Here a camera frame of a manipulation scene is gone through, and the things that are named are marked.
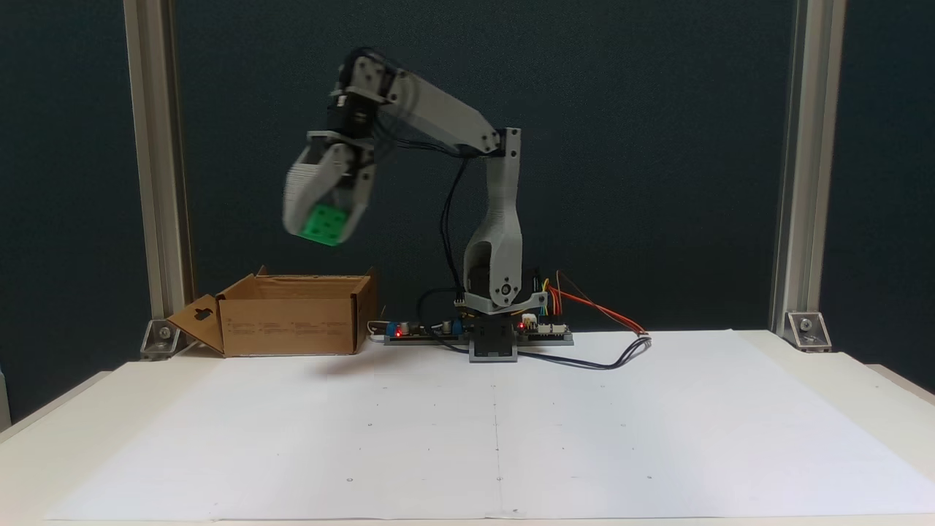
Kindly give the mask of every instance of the black cable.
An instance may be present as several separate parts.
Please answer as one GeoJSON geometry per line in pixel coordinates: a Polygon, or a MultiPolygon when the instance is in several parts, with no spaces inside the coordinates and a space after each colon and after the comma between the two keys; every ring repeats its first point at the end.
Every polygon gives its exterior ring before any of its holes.
{"type": "Polygon", "coordinates": [[[623,367],[624,365],[626,365],[631,359],[633,359],[633,357],[637,355],[636,352],[641,347],[644,347],[644,350],[648,349],[652,341],[653,339],[650,338],[649,336],[640,336],[639,338],[634,340],[633,343],[631,343],[624,350],[623,354],[621,354],[620,357],[613,363],[596,363],[594,361],[586,361],[583,359],[557,357],[557,356],[552,356],[552,355],[543,355],[540,353],[529,353],[526,351],[520,351],[519,355],[521,357],[537,358],[537,359],[541,359],[544,361],[551,361],[552,363],[557,363],[560,365],[569,365],[571,367],[580,367],[583,369],[591,369],[591,370],[598,370],[598,371],[612,371],[614,369],[619,369],[623,367]]]}
{"type": "Polygon", "coordinates": [[[412,80],[411,72],[406,74],[405,71],[408,68],[404,67],[402,63],[394,60],[385,54],[383,58],[391,63],[391,65],[396,69],[396,81],[406,80],[405,83],[399,83],[399,94],[403,97],[397,103],[400,108],[400,113],[397,114],[396,120],[393,122],[390,128],[384,128],[386,134],[390,137],[391,142],[389,142],[390,153],[393,152],[393,149],[396,146],[396,140],[399,139],[397,131],[400,131],[404,122],[408,122],[412,112],[415,110],[416,106],[419,104],[419,84],[412,80]]]}
{"type": "Polygon", "coordinates": [[[383,125],[380,122],[380,115],[373,118],[373,159],[377,164],[385,163],[393,154],[396,145],[383,131],[383,125]]]}
{"type": "Polygon", "coordinates": [[[454,293],[457,293],[457,292],[458,292],[458,289],[449,286],[449,287],[443,287],[443,288],[430,288],[430,289],[426,290],[426,291],[423,293],[423,295],[419,297],[419,300],[416,301],[416,304],[415,304],[415,315],[416,315],[416,317],[419,318],[419,325],[421,325],[421,326],[423,326],[423,327],[425,328],[425,332],[428,332],[428,335],[431,336],[433,340],[435,340],[436,342],[438,342],[438,343],[444,345],[445,347],[447,347],[447,348],[453,350],[453,351],[456,352],[456,353],[461,353],[461,354],[465,355],[465,354],[468,353],[468,350],[467,350],[467,349],[459,349],[459,348],[455,347],[454,345],[452,345],[452,344],[450,344],[450,343],[448,343],[448,342],[445,342],[445,341],[441,338],[441,336],[438,336],[438,334],[435,332],[435,330],[432,329],[432,324],[425,323],[425,321],[424,321],[423,318],[422,318],[422,304],[425,302],[425,299],[428,298],[429,296],[432,296],[433,294],[438,294],[438,293],[441,293],[441,292],[454,292],[454,293]]]}
{"type": "Polygon", "coordinates": [[[391,140],[395,148],[402,148],[405,150],[428,150],[432,152],[444,153],[449,157],[454,157],[457,159],[467,158],[467,155],[462,155],[457,152],[453,152],[441,144],[434,142],[426,142],[423,140],[413,140],[413,139],[403,139],[394,134],[392,130],[386,127],[380,119],[374,120],[374,131],[377,132],[377,137],[383,140],[391,140]]]}
{"type": "Polygon", "coordinates": [[[469,158],[465,158],[461,161],[461,167],[458,169],[457,175],[454,176],[454,181],[452,182],[452,188],[448,191],[448,198],[445,199],[445,206],[441,209],[441,217],[439,218],[439,232],[441,233],[441,242],[445,250],[445,259],[448,262],[448,270],[452,273],[452,279],[454,280],[454,286],[457,287],[456,299],[458,301],[464,299],[465,289],[461,283],[461,277],[458,275],[458,269],[454,265],[454,256],[452,255],[452,238],[451,232],[449,230],[449,218],[452,214],[452,199],[454,197],[454,189],[457,188],[458,183],[461,181],[461,177],[464,176],[465,170],[468,168],[469,158]]]}

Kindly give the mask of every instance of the aluminum frame post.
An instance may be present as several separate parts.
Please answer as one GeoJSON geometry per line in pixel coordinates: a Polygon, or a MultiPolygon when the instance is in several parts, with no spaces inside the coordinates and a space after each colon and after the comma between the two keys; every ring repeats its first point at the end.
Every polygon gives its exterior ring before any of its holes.
{"type": "Polygon", "coordinates": [[[846,0],[798,0],[786,113],[770,329],[817,312],[846,0]]]}
{"type": "Polygon", "coordinates": [[[7,399],[7,380],[0,371],[0,432],[13,425],[9,417],[9,400],[7,399]]]}
{"type": "Polygon", "coordinates": [[[123,1],[153,319],[194,297],[174,7],[172,0],[123,1]]]}

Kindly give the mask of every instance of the red wire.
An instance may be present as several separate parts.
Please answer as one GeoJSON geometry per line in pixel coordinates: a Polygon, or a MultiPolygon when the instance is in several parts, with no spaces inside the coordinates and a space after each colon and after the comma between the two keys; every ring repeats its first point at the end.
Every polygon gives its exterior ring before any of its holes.
{"type": "Polygon", "coordinates": [[[562,314],[562,305],[558,302],[558,294],[549,285],[549,294],[552,296],[552,314],[562,314]]]}
{"type": "MultiPolygon", "coordinates": [[[[556,289],[555,287],[551,285],[549,285],[549,290],[555,293],[559,293],[558,289],[556,289]]],[[[607,314],[613,318],[616,318],[619,322],[626,325],[627,327],[630,328],[630,330],[636,332],[637,334],[648,334],[646,329],[644,329],[639,323],[631,320],[630,318],[624,316],[623,314],[615,313],[614,311],[608,309],[607,307],[602,307],[594,303],[593,301],[588,301],[582,298],[578,298],[577,296],[569,294],[568,292],[565,292],[564,290],[561,291],[559,294],[561,294],[562,298],[568,298],[569,300],[578,301],[579,303],[583,303],[585,305],[591,305],[592,307],[600,310],[602,313],[607,314]]]]}

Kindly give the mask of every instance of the white table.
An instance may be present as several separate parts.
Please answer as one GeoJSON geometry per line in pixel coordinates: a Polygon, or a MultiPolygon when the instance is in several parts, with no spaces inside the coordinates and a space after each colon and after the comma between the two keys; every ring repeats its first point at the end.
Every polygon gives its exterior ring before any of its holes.
{"type": "MultiPolygon", "coordinates": [[[[845,354],[805,355],[765,330],[740,335],[802,383],[824,397],[858,426],[883,442],[916,470],[935,480],[935,405],[900,387],[845,354]]],[[[103,460],[175,400],[185,388],[221,361],[191,352],[165,362],[134,362],[99,374],[68,395],[0,434],[0,523],[42,524],[46,511],[80,484],[103,460]]],[[[450,521],[430,521],[432,523],[450,521]]],[[[458,521],[478,523],[479,520],[458,521]]],[[[483,520],[491,525],[506,520],[483,520]]],[[[556,522],[534,520],[537,524],[556,522]]],[[[770,518],[770,519],[615,519],[592,522],[659,525],[917,525],[935,524],[935,515],[770,518]]],[[[80,524],[171,524],[179,522],[73,522],[80,524]]],[[[289,524],[321,524],[295,521],[289,524]]],[[[385,524],[385,521],[355,521],[385,524]]],[[[237,526],[283,521],[245,522],[237,526]]]]}

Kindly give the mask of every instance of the metal corner bracket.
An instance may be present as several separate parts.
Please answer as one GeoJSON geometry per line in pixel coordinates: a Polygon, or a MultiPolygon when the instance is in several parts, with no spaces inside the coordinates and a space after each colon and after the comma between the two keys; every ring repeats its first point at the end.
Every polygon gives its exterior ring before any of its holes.
{"type": "Polygon", "coordinates": [[[166,320],[151,320],[146,325],[146,335],[143,336],[143,344],[139,347],[139,360],[159,361],[172,358],[183,347],[183,340],[181,330],[166,320]]]}
{"type": "Polygon", "coordinates": [[[803,353],[834,352],[821,313],[786,313],[783,338],[803,353]]]}

